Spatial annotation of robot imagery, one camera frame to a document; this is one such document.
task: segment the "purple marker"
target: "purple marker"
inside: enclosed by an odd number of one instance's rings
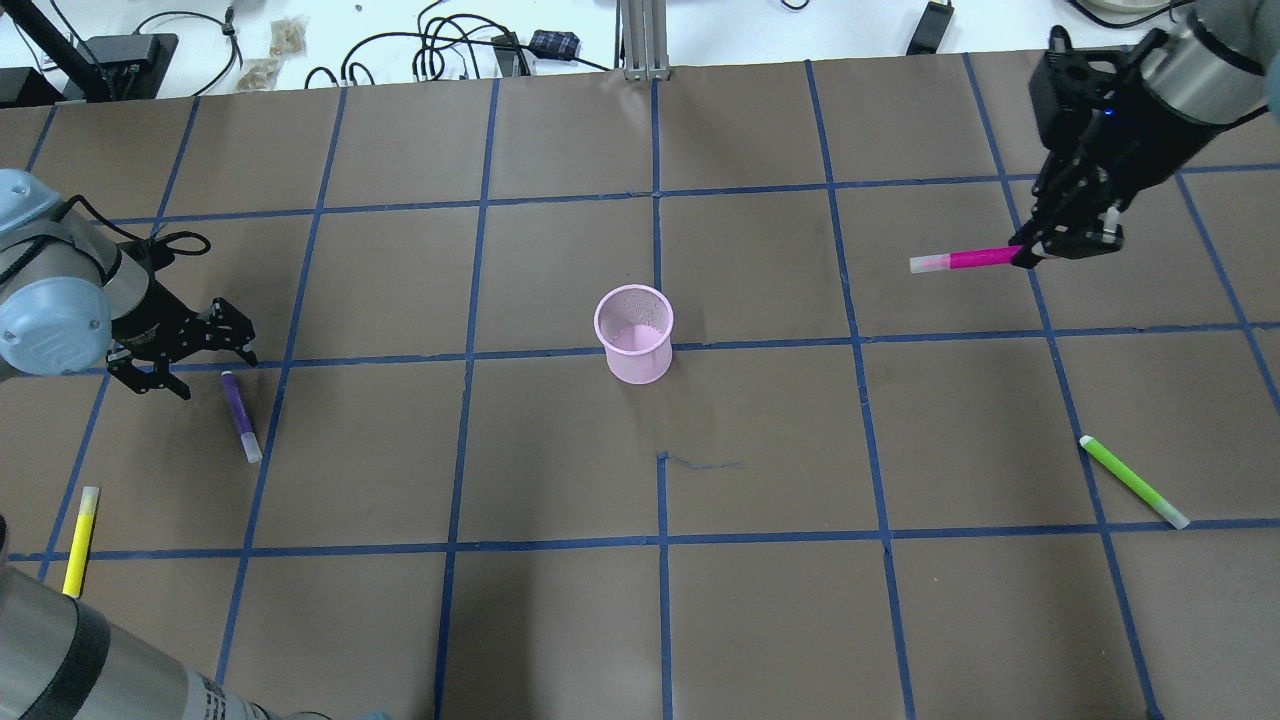
[[[239,395],[239,383],[230,370],[223,370],[223,392],[227,393],[227,404],[232,406],[232,418],[236,419],[236,432],[241,436],[241,445],[244,446],[244,457],[250,462],[262,459],[262,448],[257,446],[257,436],[253,434],[253,425],[248,421],[248,413],[244,413],[244,400]]]

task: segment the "pink marker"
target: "pink marker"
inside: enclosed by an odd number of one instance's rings
[[[986,250],[961,250],[943,255],[924,255],[911,258],[913,273],[932,273],[934,270],[959,270],[961,268],[984,268],[987,265],[1007,265],[1021,250],[1018,245],[988,247]]]

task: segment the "power adapter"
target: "power adapter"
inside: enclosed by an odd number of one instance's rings
[[[911,36],[910,45],[906,46],[908,55],[933,55],[942,45],[942,36],[947,33],[951,24],[951,14],[955,8],[951,0],[945,4],[941,0],[929,0],[920,15],[920,24],[915,26],[915,35]]]

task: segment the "metal post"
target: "metal post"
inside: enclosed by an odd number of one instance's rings
[[[667,79],[667,0],[618,0],[631,81]]]
[[[70,82],[84,92],[86,100],[106,102],[111,99],[106,79],[70,42],[67,42],[31,0],[0,0],[0,8],[8,10],[13,15],[13,22],[29,35],[52,61],[58,63]]]

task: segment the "black device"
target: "black device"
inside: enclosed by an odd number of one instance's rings
[[[1169,33],[1152,29],[1129,51],[1075,50],[1065,28],[1050,32],[1048,51],[1030,79],[1048,158],[1032,188],[1032,217],[1009,241],[1021,246],[1014,265],[1120,250],[1119,217],[1138,192],[1169,179],[1230,129],[1192,120],[1152,95],[1143,60],[1166,42]]]
[[[955,8],[951,6],[951,0],[946,4],[938,0],[929,0],[929,4],[924,6],[924,14],[920,15],[919,24],[915,26],[915,35],[911,36],[911,42],[906,46],[908,55],[933,55],[938,51],[938,45],[942,45],[942,36],[947,33],[947,26],[951,24],[951,15],[955,14]]]
[[[160,83],[178,50],[178,36],[166,32],[90,37],[77,47],[88,59],[84,45],[93,51],[108,82],[115,88],[116,100],[150,100],[160,92]],[[78,100],[83,92],[68,85],[67,96]]]
[[[191,388],[178,379],[169,366],[201,350],[230,350],[241,360],[257,366],[252,350],[253,322],[224,297],[215,297],[201,313],[187,307],[182,300],[160,284],[156,272],[173,264],[175,255],[197,255],[207,251],[175,252],[164,238],[143,238],[122,243],[120,251],[147,273],[147,288],[137,307],[111,322],[111,337],[120,345],[106,356],[106,372],[136,393],[168,389],[191,400]],[[136,366],[134,360],[151,363],[150,370]]]
[[[0,68],[0,108],[36,108],[64,100],[45,76],[32,68]]]
[[[498,58],[498,72],[502,77],[531,76],[529,64],[525,61],[524,50],[520,49],[520,38],[515,32],[504,32],[494,36],[493,54]]]
[[[178,47],[175,35],[102,36],[86,41],[91,55],[83,45],[72,46],[31,0],[0,0],[0,8],[67,73],[63,92],[73,100],[155,97]]]

